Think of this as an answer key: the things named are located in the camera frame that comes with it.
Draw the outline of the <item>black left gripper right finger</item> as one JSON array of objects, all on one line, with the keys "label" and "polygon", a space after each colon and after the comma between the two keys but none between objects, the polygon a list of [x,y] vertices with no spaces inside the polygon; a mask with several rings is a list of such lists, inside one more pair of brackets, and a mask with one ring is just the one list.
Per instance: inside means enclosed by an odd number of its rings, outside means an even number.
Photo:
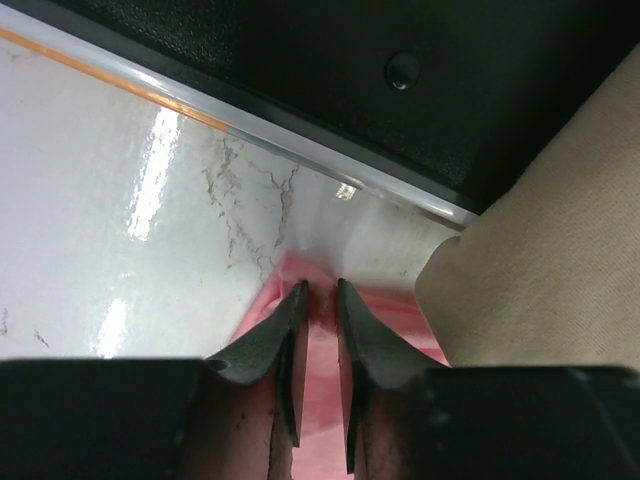
[{"label": "black left gripper right finger", "polygon": [[357,479],[635,479],[639,375],[454,367],[337,284],[346,467]]}]

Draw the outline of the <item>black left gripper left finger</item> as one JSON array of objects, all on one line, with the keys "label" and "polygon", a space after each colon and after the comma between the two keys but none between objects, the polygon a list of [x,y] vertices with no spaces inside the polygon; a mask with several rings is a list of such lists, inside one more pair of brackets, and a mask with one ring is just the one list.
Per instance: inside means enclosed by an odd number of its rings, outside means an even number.
[{"label": "black left gripper left finger", "polygon": [[287,479],[300,444],[309,285],[205,359],[1,365],[5,479]]}]

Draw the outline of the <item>pink t shirt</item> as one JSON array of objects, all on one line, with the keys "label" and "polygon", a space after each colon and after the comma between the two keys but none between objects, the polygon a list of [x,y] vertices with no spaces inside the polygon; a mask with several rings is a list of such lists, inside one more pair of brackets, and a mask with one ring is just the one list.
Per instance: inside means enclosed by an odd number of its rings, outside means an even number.
[{"label": "pink t shirt", "polygon": [[[309,282],[311,304],[301,446],[293,450],[292,477],[351,479],[346,468],[339,375],[337,277],[301,255],[285,254],[231,339],[238,339],[265,319],[302,280]],[[431,359],[449,364],[413,296],[372,288],[359,293],[372,313],[404,340]]]}]

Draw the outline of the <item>beige t shirt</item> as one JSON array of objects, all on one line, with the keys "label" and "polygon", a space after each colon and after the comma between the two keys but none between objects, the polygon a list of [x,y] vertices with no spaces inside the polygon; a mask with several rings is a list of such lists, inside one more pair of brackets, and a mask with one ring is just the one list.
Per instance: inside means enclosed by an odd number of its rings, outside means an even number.
[{"label": "beige t shirt", "polygon": [[453,366],[639,365],[639,54],[420,273]]}]

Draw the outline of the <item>black notebook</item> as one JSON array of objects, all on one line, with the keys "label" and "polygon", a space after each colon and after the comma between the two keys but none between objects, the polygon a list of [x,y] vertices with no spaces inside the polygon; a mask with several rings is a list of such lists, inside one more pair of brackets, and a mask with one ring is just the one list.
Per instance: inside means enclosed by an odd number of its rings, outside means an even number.
[{"label": "black notebook", "polygon": [[3,34],[466,226],[639,43],[635,1],[5,1]]}]

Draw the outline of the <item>orange pencil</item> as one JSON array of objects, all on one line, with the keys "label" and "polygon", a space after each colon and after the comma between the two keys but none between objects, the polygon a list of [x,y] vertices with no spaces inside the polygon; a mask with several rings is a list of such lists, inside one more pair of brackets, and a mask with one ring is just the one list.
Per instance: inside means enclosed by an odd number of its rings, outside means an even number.
[{"label": "orange pencil", "polygon": [[1,28],[1,38],[21,47],[27,48],[34,53],[44,55],[51,60],[68,66],[74,70],[89,75],[121,90],[127,91],[137,97],[148,100],[161,107],[168,108],[176,113],[185,115],[209,127],[215,128],[225,133],[230,132],[231,127],[228,124],[215,119],[208,114],[200,112],[192,107],[186,106],[185,104],[177,100],[172,100],[160,93],[155,93],[148,87],[140,86],[133,83],[132,81],[125,80],[121,76],[108,73],[105,70],[101,70],[94,66],[90,66],[86,63],[81,62],[80,60],[56,51],[55,49],[49,48],[24,36],[18,35],[10,30],[7,30],[6,28]]}]

